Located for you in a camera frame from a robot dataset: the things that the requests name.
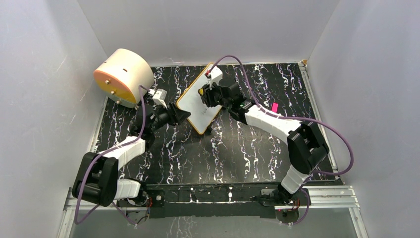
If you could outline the white whiteboard with orange frame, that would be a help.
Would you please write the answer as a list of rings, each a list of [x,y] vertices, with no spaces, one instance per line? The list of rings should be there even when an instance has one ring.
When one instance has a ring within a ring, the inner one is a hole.
[[[222,108],[220,105],[210,108],[207,107],[202,102],[199,94],[199,89],[209,83],[209,79],[205,76],[205,73],[211,69],[212,66],[213,63],[209,63],[196,77],[196,79],[192,81],[190,86],[176,102],[179,109],[191,113],[187,120],[200,135],[205,133],[208,126],[212,123]]]

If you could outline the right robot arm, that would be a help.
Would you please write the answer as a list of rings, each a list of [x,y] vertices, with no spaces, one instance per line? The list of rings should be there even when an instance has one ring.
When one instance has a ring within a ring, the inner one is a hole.
[[[290,168],[286,176],[272,195],[261,195],[258,199],[285,205],[297,201],[298,190],[329,153],[319,126],[312,121],[269,115],[255,100],[244,96],[238,83],[206,84],[198,89],[198,94],[208,108],[222,106],[235,120],[262,129],[287,144]]]

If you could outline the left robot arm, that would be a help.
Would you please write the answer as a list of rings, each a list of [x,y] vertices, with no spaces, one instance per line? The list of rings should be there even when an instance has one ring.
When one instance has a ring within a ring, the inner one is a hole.
[[[139,110],[123,141],[105,151],[87,152],[83,156],[72,188],[73,197],[103,207],[123,199],[135,206],[146,204],[149,197],[146,184],[133,178],[120,178],[119,170],[150,149],[158,129],[180,125],[190,115],[174,103],[155,108],[147,105]]]

